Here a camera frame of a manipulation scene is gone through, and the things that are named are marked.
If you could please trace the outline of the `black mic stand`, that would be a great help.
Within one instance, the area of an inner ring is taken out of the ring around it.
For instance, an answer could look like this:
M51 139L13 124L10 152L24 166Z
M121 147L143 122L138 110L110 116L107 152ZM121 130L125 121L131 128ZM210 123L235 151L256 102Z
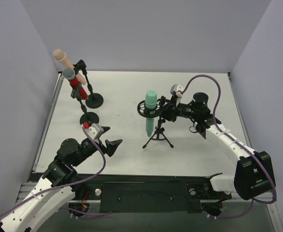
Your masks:
M71 97L79 102L81 110L83 112L82 116L79 119L80 124L82 125L84 123L99 123L99 116L96 113L88 112L86 106L82 102L82 98L79 93L79 90L81 90L81 85L79 84L77 87L73 87L71 85L71 88Z
M87 70L86 70L86 64L81 59L76 64L73 65L73 70L75 71L75 76L77 77L79 75L79 71L83 73L83 78L77 77L79 81L85 80L87 84L88 91L90 94L88 95L88 99L85 101L86 105L91 109L99 108L104 103L104 98L99 93L93 92L93 87L89 82L88 76L87 76Z

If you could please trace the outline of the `teal microphone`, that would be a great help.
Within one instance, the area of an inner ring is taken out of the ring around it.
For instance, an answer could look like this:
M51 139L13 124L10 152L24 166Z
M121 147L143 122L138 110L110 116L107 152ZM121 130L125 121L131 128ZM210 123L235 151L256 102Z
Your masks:
M157 93L154 90L149 90L145 96L145 109L147 114L153 114L157 106ZM152 136L154 129L154 118L146 118L146 133L148 137Z

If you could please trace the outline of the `tripod shock mount stand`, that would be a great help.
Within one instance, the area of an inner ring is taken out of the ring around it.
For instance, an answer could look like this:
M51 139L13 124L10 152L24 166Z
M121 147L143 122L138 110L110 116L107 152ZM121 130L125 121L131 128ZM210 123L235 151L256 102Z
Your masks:
M154 129L152 136L149 137L148 141L142 146L145 149L151 141L166 141L171 148L174 148L173 144L169 141L169 139L164 134L165 129L162 127L162 124L166 122L164 118L161 117L160 113L162 110L162 105L164 105L165 97L157 98L157 106L154 110L153 114L147 114L147 110L145 109L145 100L141 101L137 110L138 113L144 118L154 118Z

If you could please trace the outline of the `red glitter microphone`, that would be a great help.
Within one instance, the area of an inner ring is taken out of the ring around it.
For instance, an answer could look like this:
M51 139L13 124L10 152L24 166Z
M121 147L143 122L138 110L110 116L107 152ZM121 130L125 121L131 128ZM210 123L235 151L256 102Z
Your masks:
M79 96L82 100L88 99L88 95L87 95L86 91L84 90L84 88L82 87L81 82L77 79L74 69L65 68L62 71L62 75L65 79L68 80L72 89L75 90L79 94Z

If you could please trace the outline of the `pink microphone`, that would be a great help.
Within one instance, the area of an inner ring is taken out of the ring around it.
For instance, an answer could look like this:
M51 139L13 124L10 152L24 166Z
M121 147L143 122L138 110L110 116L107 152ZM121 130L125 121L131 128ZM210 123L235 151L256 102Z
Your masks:
M59 63L61 63L65 68L74 68L72 62L67 57L66 53L62 51L61 49L56 49L53 51L53 56L55 60ZM81 76L79 73L76 74L77 79L82 83L82 85L86 85L86 80L83 76Z

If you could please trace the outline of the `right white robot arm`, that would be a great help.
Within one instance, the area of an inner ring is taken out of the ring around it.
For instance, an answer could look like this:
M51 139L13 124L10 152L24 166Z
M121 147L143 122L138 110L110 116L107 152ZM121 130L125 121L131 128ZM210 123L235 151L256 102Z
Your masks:
M235 165L233 175L215 174L210 177L212 190L235 192L244 200L255 200L257 196L271 191L275 201L277 193L270 155L250 148L229 132L214 116L214 111L208 108L207 94L194 94L188 104L181 103L180 99L181 92L173 94L169 100L161 97L158 101L160 116L171 122L179 117L191 120L195 131L218 147Z

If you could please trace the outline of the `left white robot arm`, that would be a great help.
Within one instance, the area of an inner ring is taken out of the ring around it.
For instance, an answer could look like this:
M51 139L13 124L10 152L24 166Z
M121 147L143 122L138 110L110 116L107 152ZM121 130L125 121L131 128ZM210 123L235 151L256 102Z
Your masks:
M101 157L111 157L115 153L121 139L106 140L104 144L100 140L109 129L96 123L84 123L82 130L86 139L81 143L73 138L64 140L32 191L23 201L0 215L0 232L32 232L65 202L73 199L76 192L85 190L87 182L101 174L104 167L87 178L82 178L75 168L95 152L99 152Z

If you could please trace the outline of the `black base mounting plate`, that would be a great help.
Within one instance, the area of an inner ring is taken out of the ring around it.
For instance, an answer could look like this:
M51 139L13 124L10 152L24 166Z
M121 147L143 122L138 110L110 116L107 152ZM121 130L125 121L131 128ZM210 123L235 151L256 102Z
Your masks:
M216 192L209 177L100 174L81 184L74 201L100 202L101 213L199 213L219 211L230 194Z

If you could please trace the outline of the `aluminium frame rail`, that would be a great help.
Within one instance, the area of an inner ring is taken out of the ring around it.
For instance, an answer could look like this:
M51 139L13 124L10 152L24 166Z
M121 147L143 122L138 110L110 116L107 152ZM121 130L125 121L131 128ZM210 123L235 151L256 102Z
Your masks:
M34 189L36 184L36 182L22 183L16 199L16 203L23 201L28 196L28 194Z

